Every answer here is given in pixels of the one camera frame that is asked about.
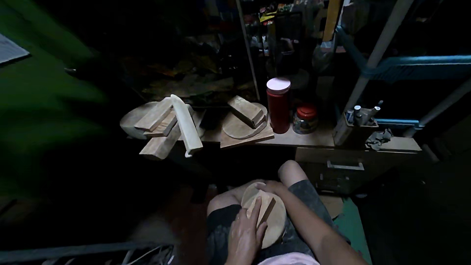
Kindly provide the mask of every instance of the red container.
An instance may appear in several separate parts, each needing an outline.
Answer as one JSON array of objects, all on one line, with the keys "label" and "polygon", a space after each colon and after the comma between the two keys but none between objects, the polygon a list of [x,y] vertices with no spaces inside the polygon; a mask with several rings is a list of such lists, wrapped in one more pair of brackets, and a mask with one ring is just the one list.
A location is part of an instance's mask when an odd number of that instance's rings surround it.
[{"label": "red container", "polygon": [[286,78],[272,78],[267,82],[268,112],[274,133],[282,134],[290,128],[290,86],[291,82]]}]

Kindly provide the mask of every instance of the drawer handle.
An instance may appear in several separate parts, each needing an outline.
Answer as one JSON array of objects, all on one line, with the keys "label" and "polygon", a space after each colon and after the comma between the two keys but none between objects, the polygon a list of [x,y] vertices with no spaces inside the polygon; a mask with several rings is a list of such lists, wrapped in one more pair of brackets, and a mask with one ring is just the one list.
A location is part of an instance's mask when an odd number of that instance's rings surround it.
[{"label": "drawer handle", "polygon": [[327,167],[336,168],[336,169],[365,170],[362,163],[358,163],[358,166],[342,166],[342,165],[332,165],[330,160],[327,160]]}]

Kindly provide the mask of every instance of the round wooden board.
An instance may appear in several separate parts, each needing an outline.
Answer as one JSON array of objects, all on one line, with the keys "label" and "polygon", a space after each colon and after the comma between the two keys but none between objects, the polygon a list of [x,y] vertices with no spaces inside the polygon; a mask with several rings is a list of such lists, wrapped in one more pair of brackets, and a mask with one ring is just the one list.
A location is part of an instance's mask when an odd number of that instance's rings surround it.
[{"label": "round wooden board", "polygon": [[262,197],[262,206],[260,208],[259,220],[262,219],[263,214],[267,210],[268,205],[272,198],[275,198],[276,204],[273,207],[270,215],[268,216],[267,224],[268,228],[265,231],[265,236],[262,241],[262,248],[268,248],[273,245],[284,233],[284,223],[286,221],[286,208],[280,197],[273,193],[264,192],[255,187],[257,183],[252,183],[245,189],[244,195],[242,196],[241,206],[247,209],[247,217],[250,218],[255,200],[258,196]]},{"label": "round wooden board", "polygon": [[252,129],[250,126],[245,124],[239,118],[237,118],[232,112],[229,112],[222,122],[222,130],[229,137],[234,139],[247,139],[254,135],[257,135],[267,126],[267,108],[260,103],[253,103],[263,110],[265,121],[260,124],[256,129]]},{"label": "round wooden board", "polygon": [[134,128],[134,125],[157,104],[159,104],[159,102],[152,101],[133,109],[124,115],[124,117],[119,122],[119,125],[132,138],[142,140],[147,139],[147,137],[144,135],[144,131]]}]

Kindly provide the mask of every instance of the plastic jar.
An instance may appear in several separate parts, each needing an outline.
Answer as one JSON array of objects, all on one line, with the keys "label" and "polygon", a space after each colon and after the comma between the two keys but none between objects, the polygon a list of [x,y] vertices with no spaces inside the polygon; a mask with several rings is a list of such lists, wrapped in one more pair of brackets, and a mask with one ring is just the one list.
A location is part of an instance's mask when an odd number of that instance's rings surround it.
[{"label": "plastic jar", "polygon": [[291,82],[283,77],[275,77],[267,82],[268,112],[274,133],[282,134],[290,128],[290,86]]},{"label": "plastic jar", "polygon": [[293,118],[293,131],[298,134],[308,134],[316,130],[319,119],[317,108],[310,103],[298,106]]}]

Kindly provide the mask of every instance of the hand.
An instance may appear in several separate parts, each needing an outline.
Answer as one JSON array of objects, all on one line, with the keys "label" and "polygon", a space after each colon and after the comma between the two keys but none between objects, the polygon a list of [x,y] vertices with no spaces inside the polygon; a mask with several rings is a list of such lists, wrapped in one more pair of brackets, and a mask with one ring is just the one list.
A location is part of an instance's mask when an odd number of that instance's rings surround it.
[{"label": "hand", "polygon": [[267,229],[267,222],[261,223],[257,229],[261,205],[261,197],[258,197],[250,218],[247,218],[247,209],[242,208],[232,222],[229,232],[227,265],[252,264],[257,250],[261,248],[263,235]]},{"label": "hand", "polygon": [[286,186],[283,185],[283,183],[273,180],[269,180],[265,184],[256,184],[255,187],[259,190],[270,192],[276,195],[279,195],[281,190],[286,189]]}]

